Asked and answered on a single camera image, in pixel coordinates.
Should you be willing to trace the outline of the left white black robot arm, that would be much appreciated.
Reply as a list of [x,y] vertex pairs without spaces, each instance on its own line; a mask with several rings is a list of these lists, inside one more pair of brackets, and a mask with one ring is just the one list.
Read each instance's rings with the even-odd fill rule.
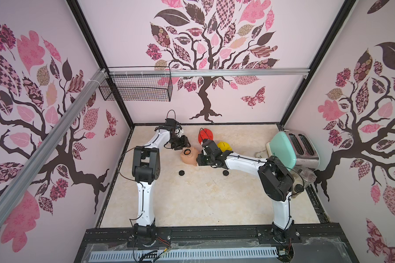
[[160,176],[160,150],[170,145],[178,151],[190,147],[183,128],[174,118],[155,128],[154,136],[144,145],[133,148],[132,176],[138,190],[138,215],[131,220],[136,237],[157,238],[156,219],[153,205],[154,185]]

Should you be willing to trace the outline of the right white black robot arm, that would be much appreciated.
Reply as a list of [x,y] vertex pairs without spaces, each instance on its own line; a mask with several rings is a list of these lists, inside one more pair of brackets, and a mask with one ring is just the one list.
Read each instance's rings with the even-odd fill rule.
[[265,194],[273,202],[273,222],[271,236],[278,243],[285,243],[291,238],[294,220],[291,216],[291,198],[304,192],[303,184],[296,184],[286,167],[278,157],[251,158],[239,155],[232,150],[222,151],[211,139],[201,140],[202,152],[196,158],[199,166],[220,168],[223,175],[229,171],[242,171],[260,179]]

